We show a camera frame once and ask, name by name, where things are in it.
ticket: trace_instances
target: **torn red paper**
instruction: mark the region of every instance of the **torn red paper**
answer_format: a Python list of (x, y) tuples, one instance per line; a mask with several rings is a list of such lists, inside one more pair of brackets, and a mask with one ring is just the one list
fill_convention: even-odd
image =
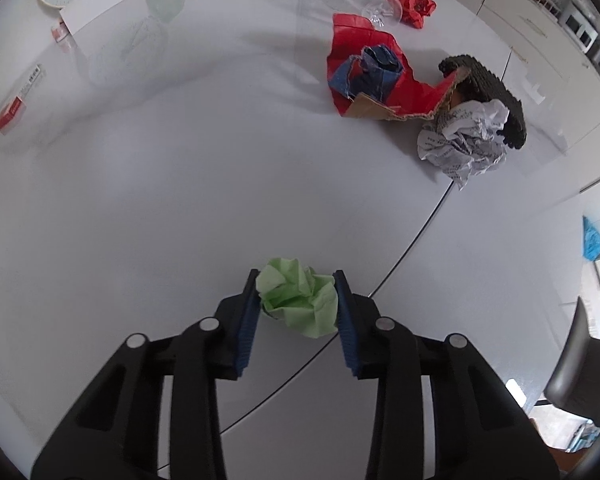
[(432, 15), (436, 10), (433, 0), (399, 0), (402, 5), (403, 23), (415, 28), (424, 27), (424, 17)]
[(362, 16), (334, 14), (333, 43), (331, 53), (327, 57), (327, 79), (331, 79), (336, 69), (349, 59), (349, 56), (359, 54), (366, 46), (378, 44), (385, 44), (402, 61), (402, 75), (384, 104), (365, 94), (358, 94), (351, 101), (331, 90), (333, 103), (341, 116), (397, 121), (411, 118), (431, 120), (442, 105), (448, 105), (456, 85), (470, 73), (468, 69), (460, 67), (436, 86), (416, 81), (413, 69), (391, 34), (375, 30), (371, 22)]

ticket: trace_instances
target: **crumpled newspaper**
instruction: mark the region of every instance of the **crumpled newspaper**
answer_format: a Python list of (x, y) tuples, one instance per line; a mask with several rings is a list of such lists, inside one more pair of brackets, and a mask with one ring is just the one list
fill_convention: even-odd
[(418, 135), (418, 156), (439, 167), (462, 189), (471, 175), (495, 170), (506, 160), (498, 134), (509, 110), (498, 99), (467, 101), (426, 123)]

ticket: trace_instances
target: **denim fabric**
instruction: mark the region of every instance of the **denim fabric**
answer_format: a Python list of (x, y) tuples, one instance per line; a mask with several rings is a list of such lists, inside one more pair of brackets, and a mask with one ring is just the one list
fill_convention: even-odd
[(366, 46), (359, 56), (349, 56), (338, 67), (329, 86), (348, 99), (362, 92), (384, 103), (402, 70), (402, 63), (386, 45)]

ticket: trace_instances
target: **blue plastic bag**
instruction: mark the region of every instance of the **blue plastic bag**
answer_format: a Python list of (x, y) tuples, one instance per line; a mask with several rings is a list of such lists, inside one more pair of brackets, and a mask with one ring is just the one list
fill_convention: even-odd
[(600, 231), (593, 227), (591, 220), (586, 216), (583, 216), (582, 220), (584, 222), (584, 257), (593, 262), (600, 255)]

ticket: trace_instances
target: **cardboard piece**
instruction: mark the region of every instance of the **cardboard piece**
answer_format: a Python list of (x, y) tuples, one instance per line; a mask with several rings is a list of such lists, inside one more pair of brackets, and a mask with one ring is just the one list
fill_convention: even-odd
[(357, 95), (351, 101), (331, 89), (333, 103), (343, 117), (393, 121), (416, 118), (431, 120), (442, 107), (448, 107), (453, 90), (470, 74), (469, 69), (460, 67), (436, 86), (416, 81), (413, 69), (391, 34), (375, 30), (371, 22), (362, 16), (334, 14), (333, 43), (327, 57), (327, 78), (330, 80), (349, 56), (360, 54), (365, 46), (378, 44), (385, 44), (402, 61), (402, 75), (384, 104), (364, 94)]

